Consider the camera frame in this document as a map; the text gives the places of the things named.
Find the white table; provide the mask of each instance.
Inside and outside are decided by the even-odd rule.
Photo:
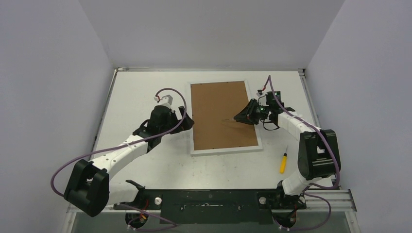
[[[249,91],[256,93],[269,74],[274,88],[281,91],[285,106],[294,108],[313,123],[297,71],[122,71],[117,73],[96,149],[117,146],[148,119],[156,105],[153,96],[161,88],[172,87],[185,95],[190,91],[188,82],[245,79]],[[171,94],[175,107],[183,105],[177,94],[161,94]],[[189,132],[164,136],[156,148],[134,160],[112,181],[133,180],[149,189],[276,188],[280,180],[297,169],[298,141],[283,129],[269,132],[263,130],[262,125],[259,128],[263,151],[258,152],[193,157],[189,152]],[[279,166],[286,145],[289,145],[288,161],[285,173],[280,174]],[[318,183],[332,185],[330,178]]]

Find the white wall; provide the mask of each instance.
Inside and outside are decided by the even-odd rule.
[[[50,177],[91,150],[112,74],[77,0],[1,1],[0,232],[60,231]]]
[[[303,68],[344,0],[79,0],[117,67]]]
[[[306,75],[362,232],[411,232],[412,1],[346,0]]]

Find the bolt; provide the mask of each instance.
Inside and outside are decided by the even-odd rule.
[[[262,205],[266,204],[266,197],[260,197],[259,198],[259,203],[262,204]]]
[[[160,204],[162,203],[162,198],[155,198],[155,199],[154,199],[154,203],[155,203],[156,205],[160,205]]]

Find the white frame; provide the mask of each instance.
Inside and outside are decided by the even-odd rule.
[[[247,80],[241,79],[241,80],[214,80],[214,81],[195,81],[195,82],[188,82],[187,87],[186,87],[186,104],[187,104],[187,111],[189,113],[192,113],[192,96],[191,96],[191,88],[190,86],[192,84],[199,84],[199,83],[224,83],[224,82],[241,82],[243,81],[245,84],[246,88],[246,94],[248,99],[252,98],[252,95],[250,93],[249,85],[247,83]],[[212,154],[221,154],[221,153],[237,153],[237,152],[254,152],[258,150],[263,150],[263,144],[262,140],[260,138],[260,133],[259,129],[255,125],[255,133],[256,133],[256,139],[257,139],[257,146],[251,146],[251,147],[234,147],[234,148],[223,148],[223,149],[208,149],[208,150],[194,150],[194,141],[193,141],[193,129],[190,130],[190,154],[191,155],[212,155]]]

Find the brown board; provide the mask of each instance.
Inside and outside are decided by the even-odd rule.
[[[249,102],[244,81],[191,84],[194,150],[258,146],[255,127],[232,120]]]

